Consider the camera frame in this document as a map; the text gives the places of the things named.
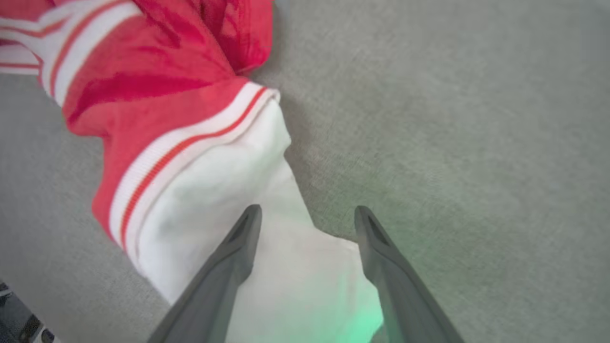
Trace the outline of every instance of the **white fabric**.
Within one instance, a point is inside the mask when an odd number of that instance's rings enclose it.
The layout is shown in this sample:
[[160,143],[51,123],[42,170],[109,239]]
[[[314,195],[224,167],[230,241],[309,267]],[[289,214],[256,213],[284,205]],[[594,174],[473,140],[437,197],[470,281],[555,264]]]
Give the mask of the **white fabric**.
[[272,99],[242,136],[207,150],[163,191],[142,227],[140,267],[174,303],[258,203],[254,269],[235,299],[228,342],[368,342],[382,322],[376,289],[355,243],[314,228],[284,159],[289,144]]

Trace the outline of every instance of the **red and white garment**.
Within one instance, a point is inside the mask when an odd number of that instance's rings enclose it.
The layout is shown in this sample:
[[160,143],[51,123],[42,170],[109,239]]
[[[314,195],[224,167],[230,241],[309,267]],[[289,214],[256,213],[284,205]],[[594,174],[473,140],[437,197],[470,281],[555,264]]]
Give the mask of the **red and white garment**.
[[317,230],[284,159],[279,93],[243,77],[269,0],[11,0],[0,71],[36,74],[68,129],[100,137],[93,213],[170,302],[249,204],[263,209],[229,342],[368,342],[382,322],[357,246]]

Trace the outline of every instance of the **gray fabric surface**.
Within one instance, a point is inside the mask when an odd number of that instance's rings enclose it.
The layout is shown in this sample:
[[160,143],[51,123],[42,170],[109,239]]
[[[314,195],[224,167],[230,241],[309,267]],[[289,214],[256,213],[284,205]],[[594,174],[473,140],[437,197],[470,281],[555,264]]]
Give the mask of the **gray fabric surface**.
[[[370,206],[466,341],[606,342],[608,2],[276,2],[255,79],[314,222]],[[68,342],[143,341],[167,309],[91,218],[98,143],[0,87],[0,275]]]

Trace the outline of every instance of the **red fabric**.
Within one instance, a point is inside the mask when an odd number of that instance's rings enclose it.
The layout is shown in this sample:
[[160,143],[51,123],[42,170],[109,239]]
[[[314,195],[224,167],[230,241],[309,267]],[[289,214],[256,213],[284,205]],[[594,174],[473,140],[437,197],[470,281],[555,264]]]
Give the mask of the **red fabric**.
[[[269,0],[134,2],[145,16],[121,23],[97,45],[63,105],[71,132],[103,140],[93,212],[107,231],[114,192],[131,162],[160,135],[225,108],[247,82],[240,75],[262,65],[271,50]],[[32,20],[53,6],[24,3],[3,2],[0,16]]]

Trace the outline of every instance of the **red stripe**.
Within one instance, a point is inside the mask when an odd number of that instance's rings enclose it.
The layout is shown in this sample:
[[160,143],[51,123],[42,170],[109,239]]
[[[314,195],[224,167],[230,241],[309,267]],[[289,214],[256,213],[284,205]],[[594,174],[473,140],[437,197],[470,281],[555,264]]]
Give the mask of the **red stripe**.
[[2,63],[2,62],[0,62],[0,67],[38,69],[37,64],[26,64],[26,63]]
[[[252,110],[252,107],[254,107],[254,104],[256,104],[256,101],[258,101],[258,99],[262,96],[262,94],[265,91],[266,91],[266,88],[263,87],[256,93],[254,98],[252,98],[252,100],[248,104],[248,107],[242,113],[242,116],[239,117],[239,119],[237,119],[237,121],[235,121],[233,124],[231,124],[230,126],[224,128],[220,131],[217,131],[217,132],[214,132],[211,134],[196,135],[194,137],[183,140],[181,143],[178,143],[178,145],[176,145],[174,148],[172,148],[167,154],[165,154],[163,157],[161,157],[161,159],[152,167],[151,171],[149,171],[148,174],[146,174],[144,179],[140,182],[140,184],[136,188],[134,194],[131,196],[131,199],[129,199],[127,208],[125,209],[125,213],[123,215],[123,220],[121,221],[121,231],[120,231],[121,246],[123,247],[124,250],[126,250],[126,246],[127,246],[126,245],[127,224],[129,223],[129,220],[131,219],[131,215],[133,214],[135,205],[138,203],[138,201],[140,201],[140,198],[142,197],[142,194],[144,193],[146,188],[148,188],[150,183],[161,172],[161,170],[163,170],[163,168],[165,168],[165,166],[168,163],[170,163],[174,157],[176,157],[179,153],[184,151],[186,148],[188,148],[193,143],[196,143],[196,142],[199,142],[200,140],[204,140],[204,139],[208,139],[208,138],[219,137],[219,136],[227,134],[227,133],[231,132],[233,129],[235,129],[248,116],[249,112]],[[138,255],[138,248],[136,246],[136,256],[137,255]]]
[[87,15],[72,30],[72,32],[68,36],[68,39],[66,39],[66,42],[63,44],[62,49],[59,52],[59,55],[57,56],[57,60],[55,61],[55,64],[53,65],[53,69],[51,70],[51,96],[52,97],[55,97],[55,80],[57,79],[57,73],[59,72],[59,66],[62,65],[63,60],[66,58],[66,55],[68,54],[68,51],[72,47],[72,44],[74,43],[74,41],[78,38],[78,36],[82,33],[82,31],[87,27],[87,25],[89,25],[89,23],[91,23],[98,15],[102,14],[102,12],[108,10],[109,8],[114,7],[118,4],[122,4],[124,2],[131,2],[131,0],[116,0],[116,1],[109,2],[109,3],[99,7],[95,11],[89,13],[89,15]]
[[10,26],[0,26],[0,30],[15,31],[15,32],[19,32],[24,35],[31,36],[31,37],[42,38],[48,34],[51,34],[55,31],[58,31],[59,29],[61,29],[63,24],[66,22],[66,20],[68,20],[68,19],[64,18],[56,23],[50,24],[50,25],[46,26],[44,29],[42,29],[41,31],[30,31],[30,30],[18,29],[17,27],[10,27]]

